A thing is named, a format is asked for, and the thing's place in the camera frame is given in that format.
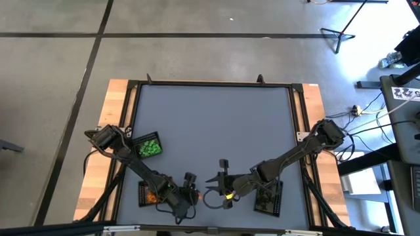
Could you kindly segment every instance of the yellow part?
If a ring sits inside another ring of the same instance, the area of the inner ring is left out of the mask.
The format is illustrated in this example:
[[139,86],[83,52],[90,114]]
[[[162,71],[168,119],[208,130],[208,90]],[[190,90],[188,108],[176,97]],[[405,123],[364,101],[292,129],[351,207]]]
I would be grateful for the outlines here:
[[233,193],[231,193],[231,194],[228,194],[228,195],[225,195],[225,197],[226,197],[226,199],[231,199],[231,198],[233,198],[234,197],[234,194]]

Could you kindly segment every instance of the concrete floor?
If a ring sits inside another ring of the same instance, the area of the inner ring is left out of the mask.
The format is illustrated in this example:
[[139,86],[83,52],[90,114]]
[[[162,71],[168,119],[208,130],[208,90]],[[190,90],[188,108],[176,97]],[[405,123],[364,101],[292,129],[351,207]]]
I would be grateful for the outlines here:
[[[0,1],[0,32],[97,32],[106,3]],[[106,32],[319,33],[321,27],[341,30],[358,6],[115,0]],[[332,39],[103,39],[46,224],[72,220],[90,146],[83,131],[96,126],[109,79],[145,79],[149,73],[154,79],[254,81],[261,73],[270,82],[319,84],[326,113],[334,114],[364,107],[379,94],[357,90],[356,81],[404,72],[378,69],[377,61],[417,25],[405,0],[368,3],[348,28],[357,37],[345,41],[338,55]],[[32,223],[93,41],[0,38],[0,138],[26,147],[22,154],[0,153],[0,227]],[[378,99],[371,109],[382,103]],[[368,119],[357,118],[353,126]],[[378,135],[375,130],[361,137],[377,149],[386,144]],[[363,149],[358,140],[356,147]]]

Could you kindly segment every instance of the green object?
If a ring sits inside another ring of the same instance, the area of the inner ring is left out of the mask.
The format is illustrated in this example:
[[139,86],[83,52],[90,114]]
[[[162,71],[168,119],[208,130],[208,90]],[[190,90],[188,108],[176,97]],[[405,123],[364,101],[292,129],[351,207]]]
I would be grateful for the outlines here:
[[156,140],[145,141],[141,144],[139,154],[141,157],[151,157],[153,155],[160,154],[162,148],[159,146]]

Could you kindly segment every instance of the tripod stand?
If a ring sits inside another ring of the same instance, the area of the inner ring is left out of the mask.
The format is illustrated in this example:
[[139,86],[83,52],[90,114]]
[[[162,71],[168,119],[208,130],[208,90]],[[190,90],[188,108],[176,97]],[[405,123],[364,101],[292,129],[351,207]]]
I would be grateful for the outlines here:
[[352,23],[352,21],[354,20],[354,18],[356,17],[356,15],[359,13],[360,9],[362,9],[362,7],[365,5],[365,3],[367,1],[368,0],[364,0],[363,1],[363,3],[360,5],[359,9],[356,11],[356,13],[354,14],[354,16],[350,19],[350,21],[347,23],[346,27],[344,27],[344,29],[342,31],[335,31],[335,30],[332,30],[332,29],[321,28],[321,31],[328,31],[328,32],[332,32],[334,34],[338,33],[338,35],[336,35],[339,38],[339,41],[337,42],[337,47],[335,48],[335,53],[336,54],[338,54],[339,51],[340,51],[341,40],[343,40],[343,39],[352,39],[352,38],[355,37],[355,35],[346,34],[345,31],[347,30],[348,26]]

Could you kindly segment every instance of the wooden platform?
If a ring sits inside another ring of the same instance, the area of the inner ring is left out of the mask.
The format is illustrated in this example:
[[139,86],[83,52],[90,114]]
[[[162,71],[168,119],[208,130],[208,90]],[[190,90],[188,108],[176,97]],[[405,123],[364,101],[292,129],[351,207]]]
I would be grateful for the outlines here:
[[[123,101],[127,90],[128,80],[125,79],[111,79],[108,85],[108,91],[105,96],[102,113],[99,119],[99,126],[118,125],[121,117]],[[306,110],[308,112],[308,119],[310,126],[313,126],[317,121],[325,117],[324,106],[322,104],[320,88],[318,85],[304,84],[304,98]],[[296,106],[299,117],[300,129],[304,130],[303,116],[301,114],[301,107],[299,99],[296,97]],[[133,107],[133,98],[129,101],[129,108],[127,110],[127,118],[125,124],[128,124],[130,113]],[[347,225],[350,225],[348,218],[345,198],[341,188],[341,181],[337,170],[337,163],[334,156],[328,153],[321,153],[317,160],[318,174],[320,177],[322,195],[329,203],[333,211],[340,217],[340,219]],[[80,219],[86,215],[89,209],[96,203],[98,198],[104,191],[106,177],[110,166],[110,159],[101,156],[101,154],[94,154],[90,157],[85,178],[82,183],[79,200],[74,214],[74,220]],[[111,211],[115,195],[110,197],[107,213],[105,219],[111,218]],[[314,211],[314,219],[316,225],[320,226],[320,215],[318,205],[315,198],[312,196],[312,208]]]

